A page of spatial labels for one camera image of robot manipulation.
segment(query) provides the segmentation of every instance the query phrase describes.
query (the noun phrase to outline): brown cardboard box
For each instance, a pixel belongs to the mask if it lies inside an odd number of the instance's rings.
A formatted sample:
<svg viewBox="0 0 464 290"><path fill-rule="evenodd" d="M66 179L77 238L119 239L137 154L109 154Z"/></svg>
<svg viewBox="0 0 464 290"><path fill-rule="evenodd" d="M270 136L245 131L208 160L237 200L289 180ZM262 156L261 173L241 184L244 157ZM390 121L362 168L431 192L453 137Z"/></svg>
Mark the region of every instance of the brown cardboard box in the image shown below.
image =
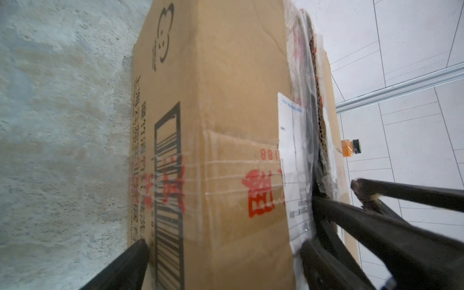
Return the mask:
<svg viewBox="0 0 464 290"><path fill-rule="evenodd" d="M144 288L294 289L282 0L154 1L133 55L128 243L150 246Z"/></svg>

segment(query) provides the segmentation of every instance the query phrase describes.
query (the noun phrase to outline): gray textured surface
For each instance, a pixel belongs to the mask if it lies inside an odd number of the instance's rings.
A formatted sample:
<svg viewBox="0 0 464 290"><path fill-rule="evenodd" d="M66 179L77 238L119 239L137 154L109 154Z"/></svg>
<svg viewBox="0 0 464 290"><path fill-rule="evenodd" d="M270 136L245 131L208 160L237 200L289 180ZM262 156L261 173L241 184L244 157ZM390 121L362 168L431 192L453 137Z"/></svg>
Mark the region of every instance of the gray textured surface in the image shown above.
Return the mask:
<svg viewBox="0 0 464 290"><path fill-rule="evenodd" d="M76 289L124 250L150 4L0 0L0 289Z"/></svg>

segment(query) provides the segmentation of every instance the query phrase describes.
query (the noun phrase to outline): tile floor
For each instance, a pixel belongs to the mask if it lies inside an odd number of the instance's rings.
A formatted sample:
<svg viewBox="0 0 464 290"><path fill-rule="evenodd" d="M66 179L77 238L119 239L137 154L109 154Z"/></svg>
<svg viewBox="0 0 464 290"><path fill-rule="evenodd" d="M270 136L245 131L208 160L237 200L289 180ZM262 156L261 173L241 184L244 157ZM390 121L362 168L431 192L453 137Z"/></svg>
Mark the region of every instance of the tile floor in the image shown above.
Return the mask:
<svg viewBox="0 0 464 290"><path fill-rule="evenodd" d="M359 139L362 153L347 158L349 180L369 178L464 189L464 80L339 115L342 139ZM352 204L361 206L351 194ZM383 197L412 225L464 241L464 213ZM391 276L360 244L361 266L379 289Z"/></svg>

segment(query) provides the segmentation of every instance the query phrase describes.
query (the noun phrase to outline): cartoon face logo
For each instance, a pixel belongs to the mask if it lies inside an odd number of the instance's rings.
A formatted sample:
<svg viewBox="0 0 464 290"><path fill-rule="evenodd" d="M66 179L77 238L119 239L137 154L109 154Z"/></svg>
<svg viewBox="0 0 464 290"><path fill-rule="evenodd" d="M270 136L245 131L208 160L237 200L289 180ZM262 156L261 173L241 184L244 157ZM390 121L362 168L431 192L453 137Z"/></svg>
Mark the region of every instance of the cartoon face logo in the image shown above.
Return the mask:
<svg viewBox="0 0 464 290"><path fill-rule="evenodd" d="M160 62L163 63L168 55L169 49L169 31L171 31L171 26L173 24L174 18L174 4L169 4L168 8L163 8L161 11L160 19L158 20L158 52L160 56Z"/></svg>

